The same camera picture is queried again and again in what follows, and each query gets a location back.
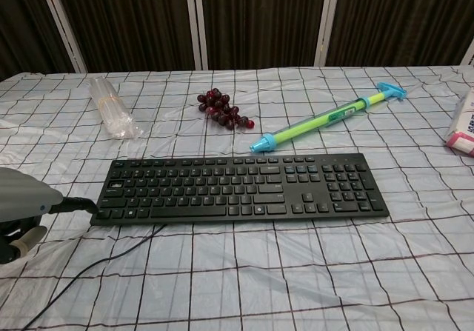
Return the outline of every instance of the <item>grape bunch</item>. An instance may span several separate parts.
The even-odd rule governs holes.
[[[253,129],[255,123],[246,116],[238,114],[238,107],[229,105],[230,97],[222,94],[219,89],[213,88],[206,95],[199,95],[199,111],[208,114],[212,120],[217,121],[221,126],[229,130],[234,130],[235,126]]]

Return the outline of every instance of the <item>dark brown curtain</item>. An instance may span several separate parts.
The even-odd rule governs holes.
[[[194,69],[186,0],[62,0],[89,72]]]
[[[211,69],[312,66],[324,0],[203,0]]]
[[[74,71],[46,0],[0,0],[0,27],[0,81]]]
[[[328,66],[459,64],[474,0],[338,0]]]

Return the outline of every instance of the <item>black keyboard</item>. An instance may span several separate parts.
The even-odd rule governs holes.
[[[92,225],[388,216],[362,154],[117,160]]]

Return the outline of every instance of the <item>plastic bag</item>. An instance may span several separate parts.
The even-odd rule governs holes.
[[[143,133],[107,79],[92,78],[90,96],[101,113],[105,128],[113,138],[137,138]]]

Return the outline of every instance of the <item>water gun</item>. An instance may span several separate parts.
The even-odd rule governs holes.
[[[260,140],[250,146],[250,150],[252,153],[273,151],[276,146],[282,142],[288,141],[292,138],[295,138],[296,136],[319,127],[335,124],[340,120],[348,118],[355,112],[367,109],[371,105],[374,105],[380,101],[386,100],[390,97],[396,97],[400,100],[407,97],[407,91],[395,85],[378,83],[377,89],[380,90],[380,93],[375,94],[374,96],[356,99],[355,101],[351,101],[348,104],[336,107],[333,110],[326,111],[311,118],[307,118],[303,121],[292,124],[282,130],[276,131],[274,133],[266,133],[260,138]]]

